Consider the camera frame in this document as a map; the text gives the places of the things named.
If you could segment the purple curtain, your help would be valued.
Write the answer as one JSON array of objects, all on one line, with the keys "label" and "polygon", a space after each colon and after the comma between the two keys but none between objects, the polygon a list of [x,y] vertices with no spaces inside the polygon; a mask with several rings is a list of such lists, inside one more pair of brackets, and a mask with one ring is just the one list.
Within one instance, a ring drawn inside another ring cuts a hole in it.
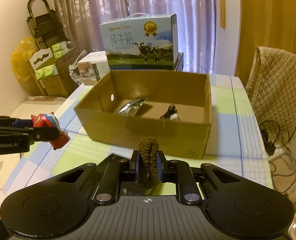
[{"label": "purple curtain", "polygon": [[66,36],[78,49],[103,50],[100,24],[119,18],[177,16],[178,50],[186,72],[214,72],[215,0],[54,0]]}]

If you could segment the folding hand cart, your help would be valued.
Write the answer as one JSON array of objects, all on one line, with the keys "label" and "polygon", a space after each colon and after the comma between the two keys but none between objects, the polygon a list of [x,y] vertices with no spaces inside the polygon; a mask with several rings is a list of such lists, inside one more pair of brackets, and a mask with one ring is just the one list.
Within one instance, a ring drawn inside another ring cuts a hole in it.
[{"label": "folding hand cart", "polygon": [[50,9],[47,0],[41,0],[47,9],[47,13],[36,17],[32,12],[32,3],[34,1],[29,0],[27,3],[29,12],[27,24],[38,49],[51,48],[56,43],[68,41],[56,11]]}]

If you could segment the silver foil pouch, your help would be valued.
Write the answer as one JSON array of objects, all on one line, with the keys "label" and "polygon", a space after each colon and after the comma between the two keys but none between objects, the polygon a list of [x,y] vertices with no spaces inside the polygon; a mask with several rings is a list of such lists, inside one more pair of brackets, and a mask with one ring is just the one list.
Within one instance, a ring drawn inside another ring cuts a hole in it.
[{"label": "silver foil pouch", "polygon": [[118,111],[117,114],[121,116],[135,116],[138,110],[143,106],[148,98],[134,99],[125,103]]}]

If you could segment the cardboard box with tissues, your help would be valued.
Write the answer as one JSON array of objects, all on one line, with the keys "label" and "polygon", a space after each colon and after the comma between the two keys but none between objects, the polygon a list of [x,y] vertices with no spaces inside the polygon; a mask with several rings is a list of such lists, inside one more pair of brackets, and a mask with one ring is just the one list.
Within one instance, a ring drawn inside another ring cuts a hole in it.
[{"label": "cardboard box with tissues", "polygon": [[47,96],[69,97],[77,88],[77,83],[70,76],[69,66],[75,63],[78,56],[79,50],[73,48],[69,41],[34,53],[28,62],[40,91]]}]

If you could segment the white appliance box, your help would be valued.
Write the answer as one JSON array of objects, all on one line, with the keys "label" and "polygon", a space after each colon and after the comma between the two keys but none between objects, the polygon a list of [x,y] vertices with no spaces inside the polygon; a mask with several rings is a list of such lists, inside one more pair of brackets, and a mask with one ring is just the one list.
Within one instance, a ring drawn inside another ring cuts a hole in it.
[{"label": "white appliance box", "polygon": [[86,86],[96,85],[100,79],[110,72],[105,51],[89,53],[77,62],[77,67]]}]

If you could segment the milk carton gift box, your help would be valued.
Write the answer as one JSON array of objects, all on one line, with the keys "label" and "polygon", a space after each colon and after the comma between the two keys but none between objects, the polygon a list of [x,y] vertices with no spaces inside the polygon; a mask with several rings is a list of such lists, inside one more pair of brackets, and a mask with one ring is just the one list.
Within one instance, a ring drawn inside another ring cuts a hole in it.
[{"label": "milk carton gift box", "polygon": [[173,70],[178,60],[177,15],[132,14],[100,24],[110,69]]}]

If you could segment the quilted chair cover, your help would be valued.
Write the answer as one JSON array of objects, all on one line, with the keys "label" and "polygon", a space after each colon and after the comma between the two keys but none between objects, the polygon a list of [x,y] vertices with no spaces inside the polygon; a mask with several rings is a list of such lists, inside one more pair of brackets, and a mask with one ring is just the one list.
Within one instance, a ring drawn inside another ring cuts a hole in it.
[{"label": "quilted chair cover", "polygon": [[246,93],[258,124],[273,137],[291,139],[296,131],[296,54],[257,47]]}]

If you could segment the checkered tablecloth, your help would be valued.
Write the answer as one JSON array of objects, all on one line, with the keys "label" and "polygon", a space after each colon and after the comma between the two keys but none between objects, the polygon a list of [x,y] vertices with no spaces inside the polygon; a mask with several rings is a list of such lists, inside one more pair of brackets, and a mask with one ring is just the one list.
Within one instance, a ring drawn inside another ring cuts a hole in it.
[{"label": "checkered tablecloth", "polygon": [[[211,75],[210,87],[213,124],[202,160],[272,187],[268,155],[241,81],[235,76]],[[56,151],[48,143],[34,144],[1,187],[0,202],[16,190],[84,163],[99,163],[111,153],[127,158],[131,155],[129,148],[88,137],[73,108],[90,89],[79,86],[56,112],[62,128],[69,133],[69,143]]]}]

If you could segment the brown cardboard box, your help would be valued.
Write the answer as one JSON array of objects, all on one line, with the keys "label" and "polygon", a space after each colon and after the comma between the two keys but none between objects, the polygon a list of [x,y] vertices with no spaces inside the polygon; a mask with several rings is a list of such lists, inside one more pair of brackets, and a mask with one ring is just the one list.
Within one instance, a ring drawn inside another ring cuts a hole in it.
[{"label": "brown cardboard box", "polygon": [[[134,99],[148,98],[135,116],[117,111]],[[156,138],[169,155],[201,159],[211,129],[208,75],[169,70],[112,70],[75,107],[88,136],[135,149]]]}]

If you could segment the yellow plastic bag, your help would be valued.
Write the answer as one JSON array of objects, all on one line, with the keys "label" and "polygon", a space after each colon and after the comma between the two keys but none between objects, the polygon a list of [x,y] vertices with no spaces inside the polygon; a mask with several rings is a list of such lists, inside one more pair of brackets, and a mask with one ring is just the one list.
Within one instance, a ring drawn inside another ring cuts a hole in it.
[{"label": "yellow plastic bag", "polygon": [[11,55],[11,66],[13,73],[19,82],[27,82],[32,78],[28,67],[29,59],[38,51],[33,37],[26,37],[20,41]]}]

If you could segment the white plastic bag clutter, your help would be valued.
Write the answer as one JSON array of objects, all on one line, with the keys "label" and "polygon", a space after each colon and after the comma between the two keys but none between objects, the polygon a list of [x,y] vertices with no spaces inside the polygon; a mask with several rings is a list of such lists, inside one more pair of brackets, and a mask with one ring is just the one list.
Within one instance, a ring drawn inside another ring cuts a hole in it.
[{"label": "white plastic bag clutter", "polygon": [[83,79],[79,73],[79,69],[77,67],[77,63],[78,61],[80,61],[81,59],[83,59],[85,56],[87,56],[87,51],[83,50],[77,57],[77,59],[74,61],[73,64],[69,65],[69,75],[72,78],[72,80],[78,85],[80,86],[83,83]]}]

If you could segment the red cat figurine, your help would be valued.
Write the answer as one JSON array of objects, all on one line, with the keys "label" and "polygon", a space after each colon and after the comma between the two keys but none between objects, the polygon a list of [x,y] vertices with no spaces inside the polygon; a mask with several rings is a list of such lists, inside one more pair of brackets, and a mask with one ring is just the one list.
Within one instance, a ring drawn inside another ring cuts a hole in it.
[{"label": "red cat figurine", "polygon": [[33,128],[40,132],[41,141],[49,142],[54,150],[64,147],[69,141],[70,137],[67,131],[60,128],[60,124],[53,112],[31,115]]}]

